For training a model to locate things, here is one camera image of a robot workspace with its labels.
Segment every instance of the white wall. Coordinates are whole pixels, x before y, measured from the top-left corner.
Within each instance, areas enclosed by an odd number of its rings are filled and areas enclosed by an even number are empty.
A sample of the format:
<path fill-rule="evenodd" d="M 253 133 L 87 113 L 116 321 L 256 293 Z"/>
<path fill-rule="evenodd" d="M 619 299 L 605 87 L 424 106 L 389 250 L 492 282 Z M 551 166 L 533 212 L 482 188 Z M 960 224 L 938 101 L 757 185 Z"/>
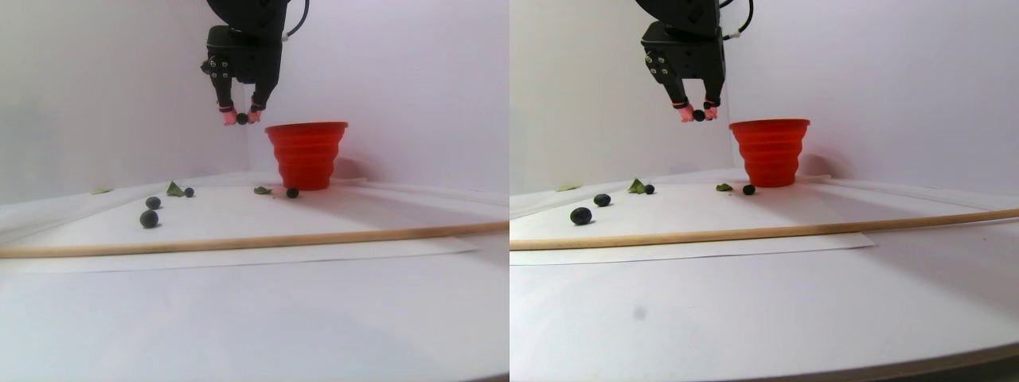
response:
<path fill-rule="evenodd" d="M 266 126 L 345 120 L 337 176 L 505 193 L 507 44 L 508 0 L 312 1 L 249 127 L 251 166 L 276 170 Z"/>
<path fill-rule="evenodd" d="M 198 69 L 203 0 L 5 0 L 0 204 L 244 170 Z"/>
<path fill-rule="evenodd" d="M 1019 3 L 756 5 L 726 52 L 733 120 L 810 118 L 810 172 L 1019 193 Z"/>
<path fill-rule="evenodd" d="M 680 123 L 644 66 L 654 19 L 637 3 L 514 0 L 512 15 L 514 194 L 732 165 L 728 97 L 719 119 Z M 703 103 L 701 81 L 686 88 Z"/>

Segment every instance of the wooden dowel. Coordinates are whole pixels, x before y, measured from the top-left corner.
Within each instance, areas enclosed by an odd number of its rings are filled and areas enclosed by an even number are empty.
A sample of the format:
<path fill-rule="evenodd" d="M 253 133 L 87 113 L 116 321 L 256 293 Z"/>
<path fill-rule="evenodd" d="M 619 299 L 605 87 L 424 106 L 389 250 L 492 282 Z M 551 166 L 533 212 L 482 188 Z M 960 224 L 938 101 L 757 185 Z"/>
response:
<path fill-rule="evenodd" d="M 491 223 L 451 225 L 426 228 L 389 229 L 365 232 L 337 232 L 297 234 L 282 236 L 261 236 L 240 238 L 217 238 L 205 240 L 72 245 L 50 248 L 0 248 L 0 259 L 29 258 L 71 258 L 86 256 L 160 254 L 173 252 L 247 250 L 258 248 L 338 244 L 347 242 L 409 240 L 416 238 L 445 237 L 462 234 L 506 231 L 508 221 Z"/>
<path fill-rule="evenodd" d="M 792 227 L 653 233 L 625 236 L 509 240 L 509 251 L 581 250 L 594 248 L 675 244 L 684 242 L 745 240 L 752 238 L 810 236 L 886 229 L 932 227 L 937 225 L 973 223 L 978 221 L 1012 219 L 1017 217 L 1019 217 L 1019 209 L 977 212 L 961 215 L 874 220 L 853 223 L 800 225 Z"/>

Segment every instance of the dark berry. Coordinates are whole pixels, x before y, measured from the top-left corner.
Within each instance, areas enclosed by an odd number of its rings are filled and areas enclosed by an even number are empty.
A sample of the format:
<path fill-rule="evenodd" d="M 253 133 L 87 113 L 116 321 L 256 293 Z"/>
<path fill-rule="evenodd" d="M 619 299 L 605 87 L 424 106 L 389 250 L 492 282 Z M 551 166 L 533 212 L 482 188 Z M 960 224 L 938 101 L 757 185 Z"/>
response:
<path fill-rule="evenodd" d="M 580 207 L 570 213 L 570 220 L 577 225 L 584 225 L 591 222 L 591 210 L 587 207 Z"/>
<path fill-rule="evenodd" d="M 162 203 L 163 201 L 160 201 L 159 198 L 152 197 L 145 200 L 145 207 L 148 207 L 150 210 L 158 210 L 159 205 Z"/>
<path fill-rule="evenodd" d="M 155 227 L 159 224 L 159 215 L 155 211 L 148 210 L 142 213 L 142 217 L 139 219 L 142 222 L 142 226 L 146 228 Z"/>
<path fill-rule="evenodd" d="M 598 194 L 594 197 L 594 204 L 598 207 L 608 206 L 609 203 L 612 203 L 612 198 L 607 195 Z"/>

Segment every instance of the red collapsible cup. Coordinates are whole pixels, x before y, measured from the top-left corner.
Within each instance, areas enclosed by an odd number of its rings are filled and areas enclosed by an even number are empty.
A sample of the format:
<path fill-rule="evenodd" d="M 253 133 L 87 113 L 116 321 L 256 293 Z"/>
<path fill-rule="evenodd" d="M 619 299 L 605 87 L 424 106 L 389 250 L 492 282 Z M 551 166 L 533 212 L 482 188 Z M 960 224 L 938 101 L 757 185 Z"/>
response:
<path fill-rule="evenodd" d="M 301 190 L 328 187 L 346 125 L 346 122 L 310 122 L 266 127 L 283 186 Z"/>
<path fill-rule="evenodd" d="M 729 125 L 740 145 L 750 183 L 782 187 L 796 181 L 809 119 L 761 119 Z"/>

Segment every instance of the black cable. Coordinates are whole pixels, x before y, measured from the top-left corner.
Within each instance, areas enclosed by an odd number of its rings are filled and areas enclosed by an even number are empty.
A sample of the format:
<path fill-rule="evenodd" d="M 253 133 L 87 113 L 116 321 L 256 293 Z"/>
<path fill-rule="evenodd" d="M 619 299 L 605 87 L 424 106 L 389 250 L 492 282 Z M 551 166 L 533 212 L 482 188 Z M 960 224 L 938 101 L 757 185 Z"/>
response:
<path fill-rule="evenodd" d="M 750 13 L 747 14 L 747 21 L 743 23 L 743 26 L 740 26 L 741 34 L 743 33 L 743 31 L 747 30 L 747 26 L 750 26 L 750 20 L 754 18 L 754 0 L 748 0 L 748 1 L 750 2 Z"/>
<path fill-rule="evenodd" d="M 744 21 L 743 26 L 740 26 L 740 29 L 736 32 L 737 34 L 742 34 L 743 31 L 746 31 L 747 26 L 750 26 L 750 20 L 754 18 L 754 0 L 747 0 L 747 1 L 750 3 L 750 13 L 747 14 L 747 20 Z M 726 35 L 725 37 L 721 38 L 721 41 L 728 41 L 729 39 L 732 38 L 733 35 Z"/>
<path fill-rule="evenodd" d="M 296 32 L 298 32 L 298 30 L 301 29 L 301 25 L 305 24 L 305 18 L 308 17 L 308 5 L 309 5 L 310 2 L 311 2 L 311 0 L 305 0 L 305 13 L 301 15 L 301 21 L 298 21 L 298 25 L 293 26 L 293 29 L 290 30 L 290 32 L 286 33 L 286 37 L 293 36 L 293 34 Z"/>

